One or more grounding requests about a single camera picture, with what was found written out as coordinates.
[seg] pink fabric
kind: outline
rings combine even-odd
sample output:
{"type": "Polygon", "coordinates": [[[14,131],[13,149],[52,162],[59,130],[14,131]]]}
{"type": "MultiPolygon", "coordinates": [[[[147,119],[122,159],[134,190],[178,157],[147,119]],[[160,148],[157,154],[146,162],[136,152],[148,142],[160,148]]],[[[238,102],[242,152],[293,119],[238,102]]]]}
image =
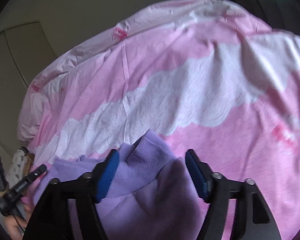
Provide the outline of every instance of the pink fabric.
{"type": "Polygon", "coordinates": [[[300,229],[300,37],[225,0],[152,5],[43,70],[18,122],[35,166],[101,158],[148,129],[179,157],[194,148],[255,179],[283,240],[300,229]]]}

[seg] silver screw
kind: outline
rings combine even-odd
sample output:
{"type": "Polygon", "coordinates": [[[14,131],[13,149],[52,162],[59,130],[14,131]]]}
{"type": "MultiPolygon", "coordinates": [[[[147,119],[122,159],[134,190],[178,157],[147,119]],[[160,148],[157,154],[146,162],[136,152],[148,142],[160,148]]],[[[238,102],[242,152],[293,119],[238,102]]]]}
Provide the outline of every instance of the silver screw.
{"type": "Polygon", "coordinates": [[[222,174],[219,172],[214,172],[212,173],[212,177],[214,177],[215,179],[221,179],[222,178],[222,174]]]}
{"type": "Polygon", "coordinates": [[[84,179],[90,179],[92,178],[92,172],[85,172],[84,174],[82,174],[82,177],[84,179]]]}
{"type": "Polygon", "coordinates": [[[246,179],[246,183],[249,185],[254,185],[256,182],[254,181],[254,179],[246,179]]]}
{"type": "Polygon", "coordinates": [[[58,178],[53,178],[52,180],[50,180],[50,184],[57,184],[57,183],[59,183],[60,182],[60,180],[58,179],[58,178]]]}

